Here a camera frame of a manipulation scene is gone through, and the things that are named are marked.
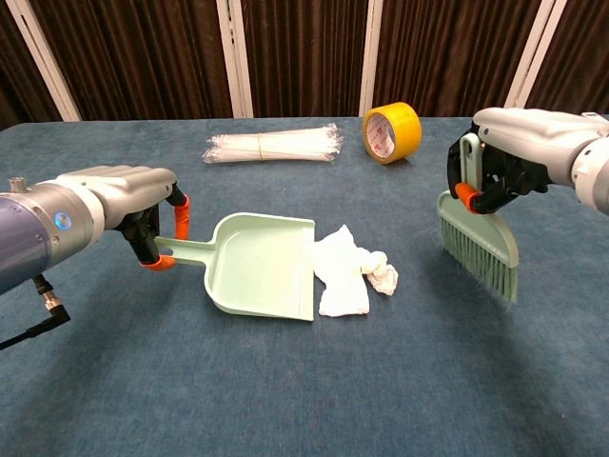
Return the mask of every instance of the blue carpet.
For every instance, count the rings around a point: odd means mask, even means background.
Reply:
[[[361,119],[333,119],[334,163],[206,165],[223,132],[329,119],[84,122],[0,134],[0,179],[98,164],[167,167],[192,201],[191,238],[232,212],[347,224],[400,273],[367,317],[314,323],[222,313],[199,268],[139,267],[107,233],[51,269],[72,321],[0,352],[0,455],[609,455],[609,219],[571,189],[501,213],[521,251],[513,306],[442,250],[436,199],[469,119],[422,119],[422,147],[370,160]],[[171,213],[163,205],[165,235]],[[316,280],[316,309],[323,285]],[[0,297],[0,338],[47,316],[31,284]]]

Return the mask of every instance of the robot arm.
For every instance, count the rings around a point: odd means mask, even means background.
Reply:
[[[121,231],[144,267],[171,268],[174,259],[154,244],[163,200],[175,208],[176,238],[187,239],[188,197],[168,169],[94,167],[31,189],[23,178],[11,179],[10,192],[0,193],[0,294],[33,279],[51,317],[1,348],[69,320],[41,273],[98,241],[104,230]]]
[[[609,121],[541,109],[483,109],[472,128],[483,142],[482,189],[461,183],[459,142],[448,153],[448,182],[472,212],[494,212],[550,184],[575,188],[581,202],[609,214]]]

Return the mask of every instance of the yellow tape roll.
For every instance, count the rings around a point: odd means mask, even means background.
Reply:
[[[380,164],[388,164],[417,150],[422,138],[421,121],[406,103],[392,103],[371,109],[365,115],[362,135],[370,157]]]

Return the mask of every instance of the brush bristles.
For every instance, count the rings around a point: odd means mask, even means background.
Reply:
[[[502,260],[472,240],[450,222],[442,220],[444,248],[467,271],[494,288],[504,298],[516,302],[518,267],[510,268]]]

